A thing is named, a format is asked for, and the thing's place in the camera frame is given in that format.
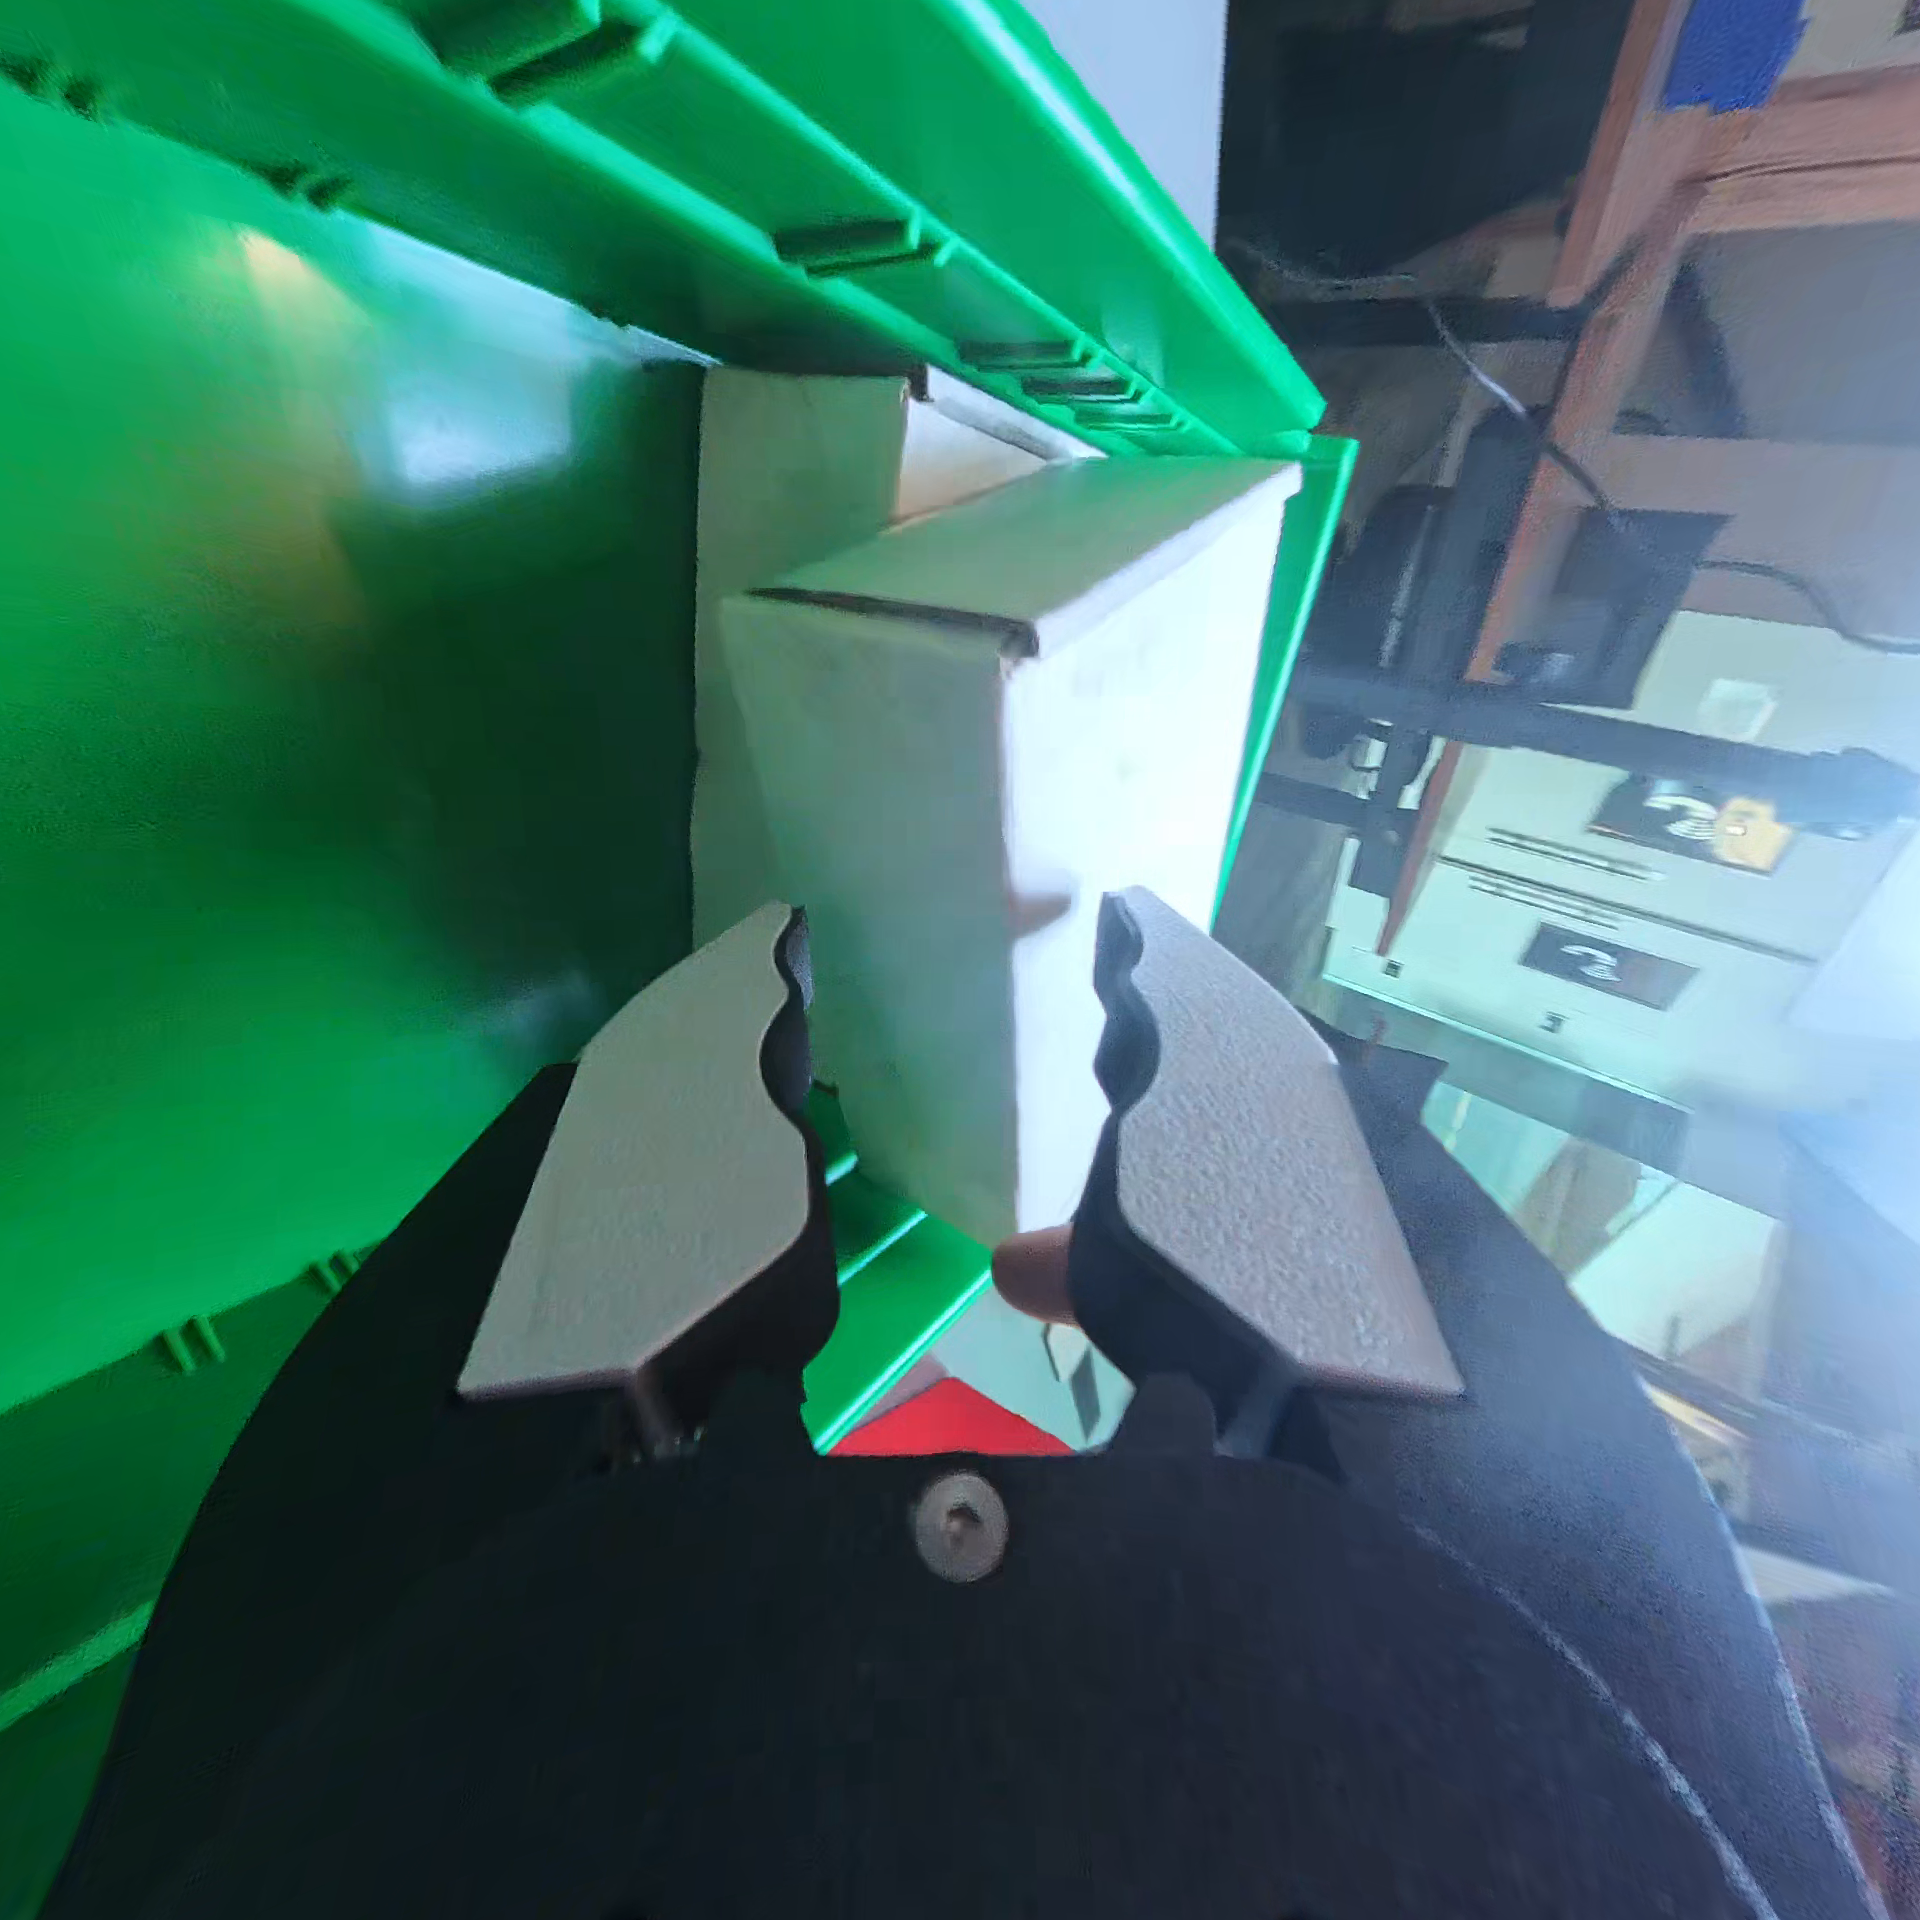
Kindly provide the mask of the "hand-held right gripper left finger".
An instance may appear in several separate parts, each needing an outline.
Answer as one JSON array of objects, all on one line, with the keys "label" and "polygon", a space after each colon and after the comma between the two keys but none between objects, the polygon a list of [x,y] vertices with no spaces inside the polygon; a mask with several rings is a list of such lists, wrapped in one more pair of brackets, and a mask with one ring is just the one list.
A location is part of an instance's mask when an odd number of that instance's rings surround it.
[{"label": "hand-held right gripper left finger", "polygon": [[612,1390],[642,1426],[703,1426],[737,1377],[801,1379],[840,1313],[810,997],[804,910],[773,898],[584,1048],[468,1403]]}]

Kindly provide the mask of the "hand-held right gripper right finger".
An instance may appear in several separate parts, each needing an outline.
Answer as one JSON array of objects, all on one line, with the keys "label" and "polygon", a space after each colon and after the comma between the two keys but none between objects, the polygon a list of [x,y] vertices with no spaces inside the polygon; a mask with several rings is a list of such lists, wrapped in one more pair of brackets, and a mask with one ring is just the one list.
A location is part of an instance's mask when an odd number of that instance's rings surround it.
[{"label": "hand-held right gripper right finger", "polygon": [[1341,1063],[1160,895],[1107,893],[1092,966],[1109,1100],[1070,1239],[1072,1306],[1132,1384],[1214,1411],[1464,1392]]}]

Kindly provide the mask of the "white cardboard box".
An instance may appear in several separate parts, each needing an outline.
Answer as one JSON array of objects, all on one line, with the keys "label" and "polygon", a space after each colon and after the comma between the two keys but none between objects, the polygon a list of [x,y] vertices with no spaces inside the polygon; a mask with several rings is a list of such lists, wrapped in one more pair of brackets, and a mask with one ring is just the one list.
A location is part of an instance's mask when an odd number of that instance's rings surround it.
[{"label": "white cardboard box", "polygon": [[804,908],[860,1162],[976,1240],[1090,1169],[1102,896],[1212,915],[1304,478],[933,369],[703,375],[694,926]]}]

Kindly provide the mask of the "green plastic bin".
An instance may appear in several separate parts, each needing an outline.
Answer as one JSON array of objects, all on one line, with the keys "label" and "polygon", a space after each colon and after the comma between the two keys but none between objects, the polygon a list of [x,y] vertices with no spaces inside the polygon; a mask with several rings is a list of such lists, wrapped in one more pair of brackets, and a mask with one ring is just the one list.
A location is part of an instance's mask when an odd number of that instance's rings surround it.
[{"label": "green plastic bin", "polygon": [[4,1915],[361,1257],[698,943],[707,362],[1320,401],[1225,3],[4,3]]}]

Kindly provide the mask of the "person's right hand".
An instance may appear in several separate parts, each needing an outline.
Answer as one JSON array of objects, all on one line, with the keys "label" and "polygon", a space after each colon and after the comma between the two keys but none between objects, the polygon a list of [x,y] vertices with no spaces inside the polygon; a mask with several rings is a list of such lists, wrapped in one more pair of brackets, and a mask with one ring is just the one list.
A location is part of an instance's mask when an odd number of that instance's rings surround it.
[{"label": "person's right hand", "polygon": [[1079,1325],[1072,1295],[1072,1239],[1074,1225],[1064,1222],[995,1242],[991,1278],[1006,1306],[1046,1325]]}]

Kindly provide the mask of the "red plastic bin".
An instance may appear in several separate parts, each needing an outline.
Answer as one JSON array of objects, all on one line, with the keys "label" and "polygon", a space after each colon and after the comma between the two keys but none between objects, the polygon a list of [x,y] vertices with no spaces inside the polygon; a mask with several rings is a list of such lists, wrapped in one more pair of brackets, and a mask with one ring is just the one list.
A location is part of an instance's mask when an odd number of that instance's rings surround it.
[{"label": "red plastic bin", "polygon": [[933,1379],[874,1412],[829,1454],[838,1455],[1062,1455],[1074,1444],[965,1379]]}]

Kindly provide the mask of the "white sign board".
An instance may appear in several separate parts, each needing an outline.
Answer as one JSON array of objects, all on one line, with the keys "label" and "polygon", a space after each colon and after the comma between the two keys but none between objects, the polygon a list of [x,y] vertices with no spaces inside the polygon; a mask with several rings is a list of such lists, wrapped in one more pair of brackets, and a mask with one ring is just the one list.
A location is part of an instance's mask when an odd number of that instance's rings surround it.
[{"label": "white sign board", "polygon": [[1838,999],[1844,949],[1915,835],[1711,837],[1728,784],[1466,752],[1391,941],[1343,885],[1326,979],[1683,1108],[1827,1111],[1917,1076],[1917,1018]]}]

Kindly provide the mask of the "blue tape piece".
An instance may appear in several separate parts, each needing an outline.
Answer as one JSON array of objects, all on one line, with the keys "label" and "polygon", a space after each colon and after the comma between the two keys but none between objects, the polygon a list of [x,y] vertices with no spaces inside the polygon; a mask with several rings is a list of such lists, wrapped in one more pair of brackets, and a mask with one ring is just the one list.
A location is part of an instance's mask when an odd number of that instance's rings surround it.
[{"label": "blue tape piece", "polygon": [[1765,108],[1808,29],[1803,1],[1691,1],[1659,104]]}]

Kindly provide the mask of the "wooden post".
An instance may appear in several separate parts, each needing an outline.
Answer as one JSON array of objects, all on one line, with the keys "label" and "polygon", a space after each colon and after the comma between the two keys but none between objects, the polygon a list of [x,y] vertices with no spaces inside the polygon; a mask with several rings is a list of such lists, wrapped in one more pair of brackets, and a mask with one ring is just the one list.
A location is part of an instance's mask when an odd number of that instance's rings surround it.
[{"label": "wooden post", "polygon": [[[1631,3],[1597,128],[1532,280],[1575,321],[1550,429],[1631,504],[1726,511],[1689,605],[1917,646],[1917,3],[1808,3],[1765,108],[1659,104],[1687,3]],[[1683,270],[1741,425],[1621,418]]]}]

